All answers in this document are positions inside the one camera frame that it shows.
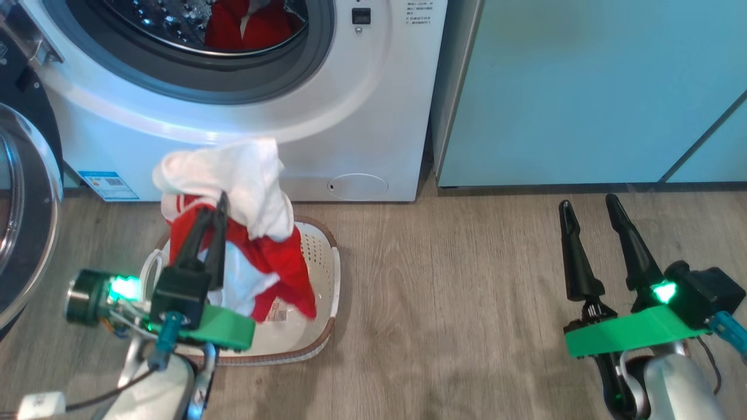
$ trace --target white cloth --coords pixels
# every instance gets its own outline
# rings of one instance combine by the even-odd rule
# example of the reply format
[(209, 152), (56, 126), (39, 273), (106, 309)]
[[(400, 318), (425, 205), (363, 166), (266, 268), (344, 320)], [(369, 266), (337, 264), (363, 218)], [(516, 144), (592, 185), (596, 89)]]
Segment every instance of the white cloth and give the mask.
[[(208, 251), (200, 253), (205, 261)], [(280, 281), (277, 273), (265, 274), (257, 270), (244, 258), (236, 245), (226, 244), (226, 266), (223, 273), (223, 288), (208, 293), (211, 305), (222, 306), (245, 317), (254, 312), (254, 297)]]
[(161, 212), (173, 221), (185, 209), (181, 194), (202, 197), (215, 206), (221, 191), (229, 198), (229, 216), (247, 227), (249, 239), (269, 236), (284, 241), (293, 233), (293, 207), (280, 190), (283, 164), (274, 138), (256, 138), (214, 149), (173, 152), (153, 170), (153, 183), (164, 192)]

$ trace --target laundry basket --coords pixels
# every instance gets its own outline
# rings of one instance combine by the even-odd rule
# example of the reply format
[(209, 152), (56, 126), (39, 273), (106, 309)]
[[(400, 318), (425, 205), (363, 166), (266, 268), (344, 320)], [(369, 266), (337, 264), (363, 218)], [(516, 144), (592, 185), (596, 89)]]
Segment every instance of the laundry basket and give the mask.
[[(244, 352), (222, 351), (219, 365), (275, 365), (310, 359), (324, 348), (332, 335), (340, 300), (340, 254), (332, 233), (320, 222), (296, 216), (301, 232), (301, 250), (309, 267), (309, 279), (314, 289), (317, 317), (309, 320), (294, 307), (275, 300), (265, 322), (257, 324), (252, 347)], [(168, 235), (146, 260), (140, 278), (153, 284), (152, 271), (160, 272), (169, 256)], [(152, 292), (147, 288), (146, 296)], [(179, 346), (177, 353), (196, 362), (202, 350)]]

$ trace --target wire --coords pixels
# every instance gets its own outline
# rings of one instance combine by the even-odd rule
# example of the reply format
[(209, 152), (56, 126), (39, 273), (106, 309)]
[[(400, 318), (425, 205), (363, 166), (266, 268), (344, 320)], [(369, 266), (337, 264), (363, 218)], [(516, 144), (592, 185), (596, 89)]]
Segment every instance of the wire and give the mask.
[(148, 292), (148, 278), (150, 278), (150, 272), (153, 269), (153, 263), (155, 263), (155, 272), (153, 274), (153, 287), (158, 283), (158, 278), (161, 277), (161, 272), (164, 270), (164, 261), (169, 261), (169, 256), (163, 250), (153, 250), (143, 264), (143, 269), (140, 270), (140, 281), (142, 288), (140, 290), (140, 296), (145, 299)]
[[(120, 388), (117, 388), (117, 389), (113, 389), (113, 390), (107, 392), (106, 394), (99, 395), (98, 397), (91, 398), (90, 400), (81, 401), (81, 402), (75, 403), (75, 404), (67, 404), (65, 406), (65, 413), (70, 413), (71, 411), (81, 410), (81, 409), (88, 408), (88, 407), (91, 407), (93, 405), (102, 403), (102, 402), (108, 400), (109, 398), (115, 397), (115, 396), (121, 394), (122, 392), (126, 391), (127, 389), (130, 389), (131, 387), (139, 384), (140, 382), (142, 382), (143, 380), (145, 380), (147, 377), (149, 377), (150, 375), (152, 375), (154, 372), (155, 372), (155, 370), (151, 369), (151, 370), (147, 371), (146, 373), (140, 375), (139, 377), (131, 380), (130, 382), (127, 383), (127, 385), (124, 385), (124, 386), (122, 386)], [(14, 419), (17, 419), (17, 418), (18, 418), (18, 412), (17, 411), (0, 412), (0, 420), (14, 420)]]
[(120, 300), (120, 302), (125, 307), (125, 309), (130, 311), (131, 314), (139, 318), (148, 318), (148, 314), (146, 314), (145, 311), (143, 311), (142, 309), (137, 308), (135, 305), (132, 304), (132, 302), (128, 300), (124, 300), (124, 299)]
[(125, 318), (124, 316), (122, 316), (121, 314), (115, 311), (109, 311), (109, 315), (115, 317), (118, 321), (122, 322), (124, 325), (127, 325), (128, 327), (139, 332), (140, 334), (143, 334), (145, 337), (148, 337), (149, 339), (154, 339), (154, 340), (158, 339), (158, 336), (155, 335), (154, 333), (149, 333), (148, 331), (145, 331), (144, 329), (135, 325), (132, 321), (130, 321), (129, 319)]
[(130, 389), (131, 387), (139, 384), (140, 382), (142, 382), (143, 380), (145, 380), (147, 377), (149, 377), (150, 375), (152, 375), (153, 372), (155, 372), (155, 371), (154, 370), (147, 371), (146, 373), (140, 375), (136, 379), (131, 380), (129, 383), (127, 383), (127, 385), (121, 386), (120, 388), (117, 388), (117, 389), (114, 389), (112, 391), (109, 391), (106, 394), (99, 395), (98, 397), (91, 398), (90, 400), (82, 401), (82, 402), (75, 403), (75, 404), (67, 404), (67, 406), (65, 406), (65, 413), (69, 413), (71, 411), (80, 410), (80, 409), (83, 409), (83, 408), (88, 408), (88, 407), (91, 407), (91, 406), (96, 405), (98, 403), (102, 403), (102, 402), (108, 400), (109, 398), (112, 398), (112, 397), (114, 397), (116, 395), (119, 395), (122, 392), (124, 392), (125, 390)]
[(104, 328), (106, 328), (109, 333), (114, 334), (114, 327), (111, 325), (111, 322), (109, 322), (107, 318), (101, 317), (99, 318), (99, 322), (104, 326)]
[(721, 371), (719, 370), (719, 367), (716, 365), (716, 359), (713, 358), (713, 353), (711, 353), (710, 349), (708, 348), (708, 345), (705, 344), (705, 341), (703, 341), (703, 338), (697, 337), (696, 338), (698, 342), (703, 346), (703, 350), (705, 350), (705, 355), (708, 357), (708, 362), (710, 362), (710, 365), (713, 367), (713, 373), (716, 374), (716, 387), (713, 388), (713, 394), (718, 395), (719, 391), (721, 391)]

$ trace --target wooden floor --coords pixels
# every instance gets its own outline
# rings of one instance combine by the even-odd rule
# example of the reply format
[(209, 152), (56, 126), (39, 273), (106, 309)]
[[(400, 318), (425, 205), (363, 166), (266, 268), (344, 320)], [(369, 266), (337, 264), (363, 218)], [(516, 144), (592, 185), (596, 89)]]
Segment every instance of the wooden floor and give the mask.
[[(334, 339), (293, 365), (221, 368), (207, 419), (609, 419), (593, 362), (571, 359), (557, 206), (570, 198), (607, 300), (627, 312), (604, 196), (437, 197), (416, 204), (299, 205), (335, 234), (343, 291)], [(719, 266), (747, 287), (747, 193), (620, 194), (662, 268)], [(166, 226), (153, 204), (69, 198), (49, 272), (0, 343), (0, 410), (25, 393), (80, 401), (109, 390), (126, 342), (62, 319), (81, 267), (137, 274)], [(747, 305), (738, 312), (747, 322)], [(708, 338), (730, 419), (747, 412), (747, 367)], [(713, 380), (700, 347), (693, 353)], [(91, 410), (70, 418), (86, 418)]]

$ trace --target clothing label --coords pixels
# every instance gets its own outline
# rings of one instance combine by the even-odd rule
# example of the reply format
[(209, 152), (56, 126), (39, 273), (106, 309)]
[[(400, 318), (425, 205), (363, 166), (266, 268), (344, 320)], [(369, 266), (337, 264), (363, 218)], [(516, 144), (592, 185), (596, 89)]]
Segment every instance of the clothing label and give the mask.
[(407, 25), (430, 25), (434, 1), (408, 1)]
[(82, 170), (78, 174), (104, 201), (138, 200), (136, 193), (116, 172)]
[(288, 320), (288, 304), (280, 299), (275, 299), (265, 322), (286, 322)]

